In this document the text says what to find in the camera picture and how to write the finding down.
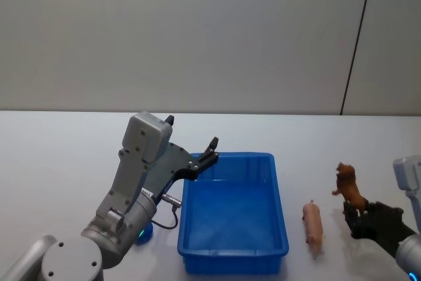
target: blue plastic bin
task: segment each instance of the blue plastic bin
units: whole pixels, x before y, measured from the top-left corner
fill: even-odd
[[[184,182],[178,253],[192,274],[275,274],[288,253],[274,158],[221,153]]]

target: cable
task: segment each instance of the cable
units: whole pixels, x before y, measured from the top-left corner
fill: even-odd
[[[165,225],[159,224],[158,222],[155,222],[154,220],[151,220],[151,222],[153,224],[161,227],[161,228],[164,228],[165,230],[173,230],[173,229],[175,229],[175,227],[178,226],[178,217],[177,217],[177,213],[176,213],[177,208],[175,206],[173,206],[171,211],[172,211],[172,214],[174,214],[174,218],[176,219],[176,223],[173,226],[165,226]]]

